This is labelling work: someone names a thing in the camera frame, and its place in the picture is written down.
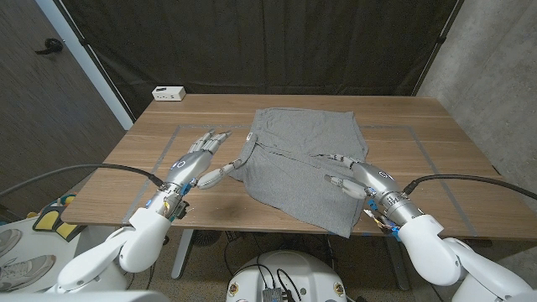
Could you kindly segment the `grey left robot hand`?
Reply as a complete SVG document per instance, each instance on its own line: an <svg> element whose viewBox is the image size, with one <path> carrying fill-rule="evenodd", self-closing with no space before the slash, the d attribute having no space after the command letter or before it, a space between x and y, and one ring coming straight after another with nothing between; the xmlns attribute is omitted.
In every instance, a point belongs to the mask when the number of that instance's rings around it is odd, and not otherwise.
<svg viewBox="0 0 537 302"><path fill-rule="evenodd" d="M164 183L156 190L145 208L173 221L182 219L190 204L184 200L191 189L198 187L207 190L217 185L223 178L237 169L242 160L236 159L229 164L203 174L211 166L211 161L219 147L232 135L231 131L214 134L211 129L198 138L189 151L173 163Z"/></svg>

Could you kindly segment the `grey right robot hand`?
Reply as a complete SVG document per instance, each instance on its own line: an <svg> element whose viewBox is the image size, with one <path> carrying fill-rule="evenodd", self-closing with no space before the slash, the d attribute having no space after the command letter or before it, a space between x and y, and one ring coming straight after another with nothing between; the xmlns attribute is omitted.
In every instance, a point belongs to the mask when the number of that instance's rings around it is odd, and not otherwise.
<svg viewBox="0 0 537 302"><path fill-rule="evenodd" d="M394 178L375 165L367 164L340 154L321 154L349 168L353 179L345 180L326 174L325 179L357 200L372 200L383 210L383 214L396 226L422 216L419 207L400 189Z"/></svg>

